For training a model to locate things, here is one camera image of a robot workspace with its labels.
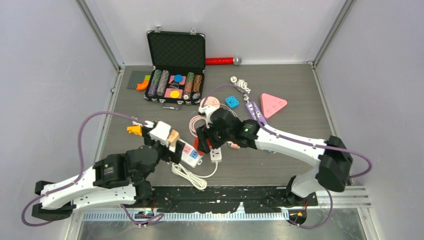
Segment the tan cube socket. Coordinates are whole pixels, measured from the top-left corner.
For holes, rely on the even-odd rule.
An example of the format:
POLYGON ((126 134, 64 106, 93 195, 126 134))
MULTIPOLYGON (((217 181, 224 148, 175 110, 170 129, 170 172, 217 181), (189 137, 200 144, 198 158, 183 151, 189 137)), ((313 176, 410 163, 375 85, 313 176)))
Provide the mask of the tan cube socket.
POLYGON ((167 138, 168 145, 174 148, 178 140, 180 140, 179 132, 176 131, 175 129, 172 129, 167 138))

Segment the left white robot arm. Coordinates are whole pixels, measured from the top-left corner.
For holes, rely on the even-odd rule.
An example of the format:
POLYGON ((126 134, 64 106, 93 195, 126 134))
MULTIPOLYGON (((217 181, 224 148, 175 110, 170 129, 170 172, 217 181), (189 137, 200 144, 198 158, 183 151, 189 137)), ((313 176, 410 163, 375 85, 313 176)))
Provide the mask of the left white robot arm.
POLYGON ((53 222, 67 219, 74 212, 98 207, 151 207, 154 193, 149 174, 161 160, 179 163, 185 143, 177 140, 169 146, 145 137, 146 145, 126 153, 110 154, 85 170, 81 177, 62 182, 39 181, 35 192, 39 203, 31 216, 53 222))

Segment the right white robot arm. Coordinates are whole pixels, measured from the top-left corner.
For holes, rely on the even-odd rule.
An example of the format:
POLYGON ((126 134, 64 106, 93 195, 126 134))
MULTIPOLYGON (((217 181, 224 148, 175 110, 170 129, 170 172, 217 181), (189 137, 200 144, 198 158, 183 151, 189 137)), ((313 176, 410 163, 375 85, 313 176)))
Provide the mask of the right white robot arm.
POLYGON ((211 105, 200 106, 198 113, 205 117, 205 124, 196 129, 200 152, 208 154, 233 142, 240 148, 272 151, 312 166, 310 171, 293 176, 287 184, 285 198, 291 205, 299 205, 319 190, 338 193, 345 190, 353 159, 340 138, 302 137, 254 119, 241 121, 229 110, 211 105))

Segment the red cube socket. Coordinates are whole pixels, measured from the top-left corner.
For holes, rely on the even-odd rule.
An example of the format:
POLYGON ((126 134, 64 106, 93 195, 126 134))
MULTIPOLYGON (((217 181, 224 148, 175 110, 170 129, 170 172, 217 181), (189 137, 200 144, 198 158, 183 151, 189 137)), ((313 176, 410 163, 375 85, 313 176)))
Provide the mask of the red cube socket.
POLYGON ((199 139, 197 137, 194 139, 193 147, 200 156, 203 156, 203 153, 199 150, 199 139))

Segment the pink small charger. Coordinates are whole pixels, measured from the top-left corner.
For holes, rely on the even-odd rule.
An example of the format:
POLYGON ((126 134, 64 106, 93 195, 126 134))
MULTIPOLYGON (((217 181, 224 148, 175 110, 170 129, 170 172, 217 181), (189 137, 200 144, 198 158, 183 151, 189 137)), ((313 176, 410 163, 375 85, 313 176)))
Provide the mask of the pink small charger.
POLYGON ((229 143, 229 146, 230 146, 230 148, 232 148, 232 149, 236 149, 236 150, 239 150, 239 149, 240 149, 240 146, 239 146, 239 145, 237 145, 237 144, 235 144, 235 143, 233 143, 233 142, 230 142, 230 143, 229 143))

